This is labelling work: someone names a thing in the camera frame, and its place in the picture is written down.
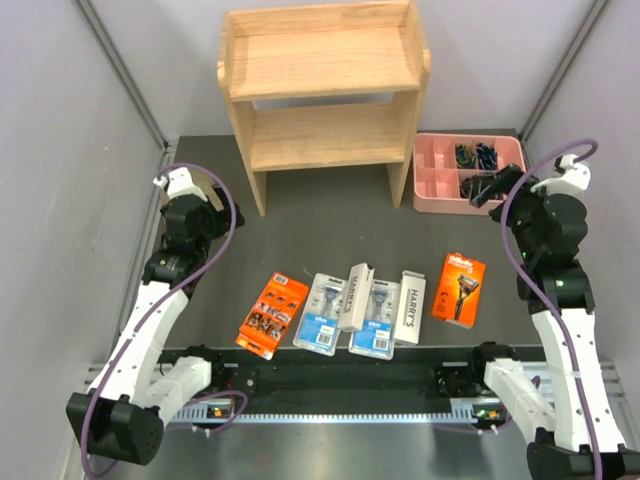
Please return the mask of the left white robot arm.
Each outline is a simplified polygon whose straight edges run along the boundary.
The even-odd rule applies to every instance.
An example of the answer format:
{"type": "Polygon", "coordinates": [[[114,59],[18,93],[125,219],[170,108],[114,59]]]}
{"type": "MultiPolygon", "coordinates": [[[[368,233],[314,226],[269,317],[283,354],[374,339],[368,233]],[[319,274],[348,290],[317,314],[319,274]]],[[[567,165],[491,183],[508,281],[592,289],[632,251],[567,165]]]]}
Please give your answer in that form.
{"type": "Polygon", "coordinates": [[[192,179],[163,179],[168,195],[161,209],[166,230],[159,250],[144,267],[136,300],[116,346],[83,393],[74,393],[66,415],[83,467],[95,457],[147,465],[157,454],[175,416],[200,393],[216,396],[227,374],[208,355],[191,349],[161,379],[153,374],[164,346],[192,299],[200,278],[213,267],[243,225],[225,184],[210,193],[192,179]]]}

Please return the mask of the white Harry's box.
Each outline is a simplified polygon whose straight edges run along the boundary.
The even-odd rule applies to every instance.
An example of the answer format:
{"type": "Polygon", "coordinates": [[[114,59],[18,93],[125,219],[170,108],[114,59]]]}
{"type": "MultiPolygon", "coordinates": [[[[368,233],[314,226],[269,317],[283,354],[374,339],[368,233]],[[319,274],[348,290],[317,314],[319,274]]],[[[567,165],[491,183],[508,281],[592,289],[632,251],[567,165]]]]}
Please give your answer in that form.
{"type": "Polygon", "coordinates": [[[398,309],[393,330],[394,341],[400,345],[419,343],[426,278],[424,274],[404,270],[400,282],[398,309]]]}
{"type": "Polygon", "coordinates": [[[354,265],[349,274],[338,318],[344,332],[360,331],[364,324],[375,268],[368,263],[354,265]]]}

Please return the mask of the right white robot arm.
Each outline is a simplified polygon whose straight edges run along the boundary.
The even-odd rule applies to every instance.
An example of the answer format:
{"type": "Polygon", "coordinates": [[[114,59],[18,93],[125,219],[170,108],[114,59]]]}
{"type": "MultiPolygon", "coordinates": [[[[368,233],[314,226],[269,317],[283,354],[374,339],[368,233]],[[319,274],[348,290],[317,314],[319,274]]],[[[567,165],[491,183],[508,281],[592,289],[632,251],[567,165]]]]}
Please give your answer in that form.
{"type": "Polygon", "coordinates": [[[466,380],[476,394],[496,394],[527,443],[534,479],[636,479],[639,453],[613,416],[595,346],[595,302],[577,259],[587,210],[575,196],[528,177],[518,167],[469,181],[476,208],[502,195],[489,213],[513,234],[518,295],[542,342],[553,398],[526,375],[515,350],[485,342],[473,349],[466,380]]]}

